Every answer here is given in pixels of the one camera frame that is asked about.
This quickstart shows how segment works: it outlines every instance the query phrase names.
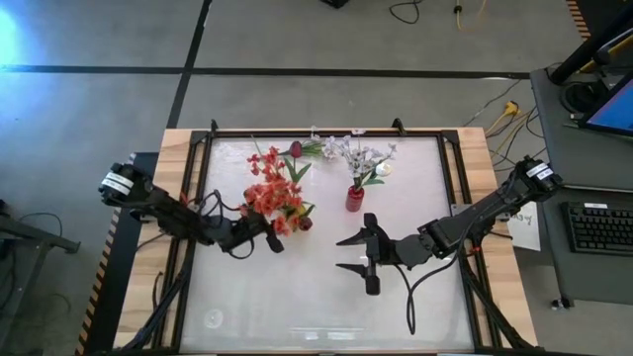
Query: white table surface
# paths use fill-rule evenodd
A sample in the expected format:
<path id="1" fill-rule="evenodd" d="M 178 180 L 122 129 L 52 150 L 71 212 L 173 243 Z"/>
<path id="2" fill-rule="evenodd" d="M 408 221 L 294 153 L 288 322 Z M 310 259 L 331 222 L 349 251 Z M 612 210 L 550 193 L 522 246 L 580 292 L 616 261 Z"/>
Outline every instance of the white table surface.
<path id="1" fill-rule="evenodd" d="M 259 139 L 287 149 L 292 138 Z M 336 263 L 366 264 L 365 246 L 335 243 L 358 232 L 363 213 L 375 213 L 390 238 L 401 239 L 433 219 L 449 215 L 437 141 L 434 137 L 362 138 L 363 145 L 388 150 L 398 144 L 393 173 L 385 185 L 368 186 L 361 210 L 344 202 L 352 184 L 342 158 L 300 158 L 313 167 L 300 185 L 316 204 L 314 226 L 281 236 L 285 251 L 271 252 L 262 236 L 255 251 L 236 260 L 217 246 L 198 245 L 181 342 L 183 352 L 469 350 L 470 326 L 458 266 L 428 279 L 416 290 L 417 333 L 406 322 L 407 290 L 394 267 L 379 267 L 381 295 L 365 294 L 360 276 Z M 252 139 L 214 139 L 207 192 L 218 189 L 229 206 L 261 176 L 249 172 Z M 229 218 L 237 215 L 225 211 Z M 234 253 L 247 253 L 248 244 Z M 435 258 L 407 272 L 413 283 L 448 260 Z"/>

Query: paper sheet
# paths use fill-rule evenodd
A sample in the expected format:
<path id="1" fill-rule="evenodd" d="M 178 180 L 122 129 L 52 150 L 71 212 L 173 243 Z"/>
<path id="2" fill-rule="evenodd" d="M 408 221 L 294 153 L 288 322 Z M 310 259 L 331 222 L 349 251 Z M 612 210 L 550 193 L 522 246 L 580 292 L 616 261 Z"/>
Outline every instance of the paper sheet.
<path id="1" fill-rule="evenodd" d="M 514 246 L 535 251 L 541 250 L 536 203 L 530 202 L 524 205 L 521 211 L 507 222 L 507 228 L 512 235 Z"/>

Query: monitor screen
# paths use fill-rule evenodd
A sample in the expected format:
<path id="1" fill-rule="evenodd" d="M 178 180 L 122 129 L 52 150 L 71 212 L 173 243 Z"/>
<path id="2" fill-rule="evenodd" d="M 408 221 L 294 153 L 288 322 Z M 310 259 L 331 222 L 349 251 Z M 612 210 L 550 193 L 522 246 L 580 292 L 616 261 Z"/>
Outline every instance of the monitor screen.
<path id="1" fill-rule="evenodd" d="M 633 80 L 624 84 L 587 124 L 633 133 Z"/>

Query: black desk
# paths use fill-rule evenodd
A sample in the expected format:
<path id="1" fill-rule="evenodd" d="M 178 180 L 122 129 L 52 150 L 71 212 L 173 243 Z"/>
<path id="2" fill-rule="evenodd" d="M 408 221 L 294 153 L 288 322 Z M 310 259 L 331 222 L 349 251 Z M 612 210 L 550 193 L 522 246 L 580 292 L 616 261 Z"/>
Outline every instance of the black desk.
<path id="1" fill-rule="evenodd" d="M 633 191 L 633 141 L 564 126 L 569 112 L 559 103 L 560 87 L 544 70 L 530 74 L 552 168 L 566 185 Z M 561 296 L 633 305 L 633 257 L 573 253 L 559 207 L 562 202 L 633 204 L 633 193 L 563 189 L 542 204 L 539 220 L 554 260 Z"/>

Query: wooden table frame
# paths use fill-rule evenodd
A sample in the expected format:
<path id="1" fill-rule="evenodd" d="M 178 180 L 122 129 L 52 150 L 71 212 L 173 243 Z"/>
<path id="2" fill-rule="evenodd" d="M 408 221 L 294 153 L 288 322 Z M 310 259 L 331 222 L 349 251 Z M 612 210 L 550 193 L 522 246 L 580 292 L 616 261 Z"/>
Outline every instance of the wooden table frame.
<path id="1" fill-rule="evenodd" d="M 325 129 L 319 134 L 349 133 L 350 129 Z M 307 136 L 310 131 L 298 129 L 281 130 L 167 130 L 165 132 L 154 184 L 165 189 L 172 197 L 187 192 L 189 199 L 202 199 L 204 183 L 209 167 L 211 142 L 220 137 L 260 137 Z M 365 135 L 398 136 L 397 129 L 371 129 Z M 497 187 L 494 171 L 488 153 L 486 139 L 482 129 L 407 129 L 410 136 L 436 137 L 440 147 L 440 161 L 444 171 L 447 199 L 451 204 L 470 204 L 485 197 Z M 504 223 L 498 223 L 495 231 L 507 233 Z M 144 226 L 140 231 L 138 243 L 143 243 L 157 235 L 155 224 Z M 160 291 L 166 290 L 169 281 L 182 266 L 185 255 L 193 256 L 195 242 L 168 239 L 158 240 L 147 249 L 136 254 L 131 271 L 128 291 L 122 308 L 114 346 L 122 346 L 132 339 L 152 311 L 151 287 L 157 271 L 164 271 L 164 283 Z M 499 309 L 510 323 L 528 342 L 535 344 L 529 309 L 522 289 L 518 267 L 514 258 L 511 241 L 507 238 L 489 235 L 486 237 L 483 252 L 475 253 L 469 259 L 478 279 L 487 291 L 492 291 Z M 471 335 L 476 349 L 491 346 L 499 348 L 507 345 L 499 336 L 498 330 L 491 324 L 490 317 L 481 303 L 474 297 L 470 287 L 464 282 L 466 307 L 471 325 Z M 186 307 L 188 284 L 172 303 L 170 311 L 159 326 L 152 339 L 151 348 L 158 353 L 174 354 L 180 348 L 184 309 Z M 97 330 L 82 330 L 84 340 Z M 79 354 L 94 350 L 77 348 Z"/>

